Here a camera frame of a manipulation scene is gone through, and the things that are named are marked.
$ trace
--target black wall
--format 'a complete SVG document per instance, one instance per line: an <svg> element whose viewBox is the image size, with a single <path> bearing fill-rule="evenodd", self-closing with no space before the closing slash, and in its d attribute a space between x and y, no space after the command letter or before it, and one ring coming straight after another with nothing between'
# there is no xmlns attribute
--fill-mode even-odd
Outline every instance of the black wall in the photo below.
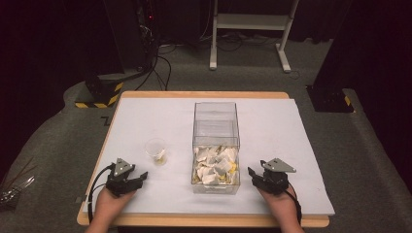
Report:
<svg viewBox="0 0 412 233"><path fill-rule="evenodd" d="M353 88L412 190L412 24L407 1L354 0L314 86Z"/></svg>
<svg viewBox="0 0 412 233"><path fill-rule="evenodd" d="M1 178L32 133L64 107L67 88L146 62L132 2L112 3L0 2Z"/></svg>

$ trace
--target white mat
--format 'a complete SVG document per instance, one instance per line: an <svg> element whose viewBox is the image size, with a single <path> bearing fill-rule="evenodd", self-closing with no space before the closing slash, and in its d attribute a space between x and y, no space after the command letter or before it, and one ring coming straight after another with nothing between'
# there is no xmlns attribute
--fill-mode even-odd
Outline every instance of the white mat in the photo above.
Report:
<svg viewBox="0 0 412 233"><path fill-rule="evenodd" d="M190 186L194 103L235 102L240 132L240 178L236 195L193 194ZM162 138L168 161L155 166L145 155L145 142ZM252 186L248 167L262 173L260 160L279 157L296 173L288 173L304 215L334 215L315 155L292 99L122 98L101 152L96 174L120 157L148 179L125 213L268 214ZM99 182L104 183L109 172ZM99 189L95 191L94 200Z"/></svg>

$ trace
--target black cable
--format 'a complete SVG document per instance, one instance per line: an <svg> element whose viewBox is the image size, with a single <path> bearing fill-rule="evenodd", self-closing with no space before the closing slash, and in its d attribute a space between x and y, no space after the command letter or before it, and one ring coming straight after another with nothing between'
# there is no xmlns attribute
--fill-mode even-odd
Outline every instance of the black cable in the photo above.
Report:
<svg viewBox="0 0 412 233"><path fill-rule="evenodd" d="M162 48L166 48L166 47L170 47L170 46L173 46L173 49L172 49L172 50L164 51L164 52L159 52L158 54L167 54L167 53L170 53L170 52L176 50L176 48L178 47L178 45L172 44L172 45L168 45L168 46L160 46L160 48L162 49Z"/></svg>
<svg viewBox="0 0 412 233"><path fill-rule="evenodd" d="M154 65L152 66L151 72L149 72L149 74L146 76L146 78L143 80L142 83L140 83L139 86L136 87L136 89L134 90L138 90L140 87L142 87L142 85L145 84L145 82L148 80L148 78L151 76L152 72L155 70L155 65L157 64L157 56L154 59Z"/></svg>
<svg viewBox="0 0 412 233"><path fill-rule="evenodd" d="M300 73L299 73L299 71L291 71L291 72L289 73L289 78L290 78L291 80L298 80L298 79L300 78Z"/></svg>
<svg viewBox="0 0 412 233"><path fill-rule="evenodd" d="M163 90L162 84L163 84L164 86L166 86L166 84L164 83L164 81L163 81L163 79L161 78L160 74L159 74L156 70L154 70L154 73L155 73L155 75L157 76L157 82L158 82L158 86L160 86L160 90Z"/></svg>
<svg viewBox="0 0 412 233"><path fill-rule="evenodd" d="M296 197L294 197L293 195L291 195L291 194L290 194L287 190L285 190L285 189L284 189L284 192L285 192L286 194L288 194L288 196L290 196L290 198L293 200L294 205L296 206L297 221L298 221L299 224L300 224L300 222L302 221L302 208L300 207L300 204L299 204L299 202L297 201L297 193L296 193L296 191L294 191L293 185L292 185L291 183L289 183L289 185L291 186L291 188L292 188L292 190L293 190L293 192L294 192L294 195L295 195Z"/></svg>
<svg viewBox="0 0 412 233"><path fill-rule="evenodd" d="M172 65L170 64L169 60L167 60L163 56L158 56L158 58L163 59L169 65L169 75L167 76L166 84L164 84L164 90L167 90L170 81L170 74L172 73Z"/></svg>
<svg viewBox="0 0 412 233"><path fill-rule="evenodd" d="M96 178L93 181L93 184L91 185L90 188L90 192L88 194L87 197L87 213L88 213L88 222L92 222L93 221L93 192L94 192L94 186L96 185L97 181L99 180L100 176L106 172L109 169L114 169L115 168L114 163L112 163L111 165L105 167L102 171L100 171L99 174L97 174Z"/></svg>
<svg viewBox="0 0 412 233"><path fill-rule="evenodd" d="M101 186L103 186L103 185L106 185L106 184L103 183L103 184L98 185L97 187L94 188L93 192L94 192L97 188L99 188L99 187L101 187Z"/></svg>
<svg viewBox="0 0 412 233"><path fill-rule="evenodd" d="M209 1L209 14L207 16L207 21L206 21L206 26L205 26L205 30L203 31L202 35L200 36L200 40L204 37L204 35L206 34L207 28L209 27L209 21L210 21L210 15L212 14L212 0Z"/></svg>
<svg viewBox="0 0 412 233"><path fill-rule="evenodd" d="M4 174L3 180L0 183L0 190L3 190L3 186L5 186L7 176L9 175L10 170L7 170L6 174Z"/></svg>
<svg viewBox="0 0 412 233"><path fill-rule="evenodd" d="M230 37L224 38L224 41L227 42L227 43L239 43L239 45L236 48L231 49L231 50L227 50L227 49L223 49L222 47L219 47L219 46L216 46L216 47L219 50L223 50L223 51L236 51L236 50L239 50L243 46L243 40L242 40L242 38L240 38L239 35L236 34L236 36L237 37L235 37L235 38L230 38Z"/></svg>
<svg viewBox="0 0 412 233"><path fill-rule="evenodd" d="M273 41L269 41L270 39L274 39L274 38L266 37L266 39L264 39L262 42L244 42L244 45L246 46L266 46L266 45L276 44L281 38L276 38Z"/></svg>

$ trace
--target table edge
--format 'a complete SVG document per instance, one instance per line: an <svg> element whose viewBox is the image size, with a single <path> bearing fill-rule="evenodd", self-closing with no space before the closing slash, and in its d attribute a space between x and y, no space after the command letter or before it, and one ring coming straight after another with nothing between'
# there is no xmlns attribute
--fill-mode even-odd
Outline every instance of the table edge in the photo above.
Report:
<svg viewBox="0 0 412 233"><path fill-rule="evenodd" d="M79 213L80 225L88 225L87 213ZM157 226L157 227L279 227L271 215L222 215L222 214L122 214L113 222L115 226ZM302 227L327 227L329 217L303 215Z"/></svg>
<svg viewBox="0 0 412 233"><path fill-rule="evenodd" d="M125 91L121 98L256 98L289 99L286 92L272 91Z"/></svg>

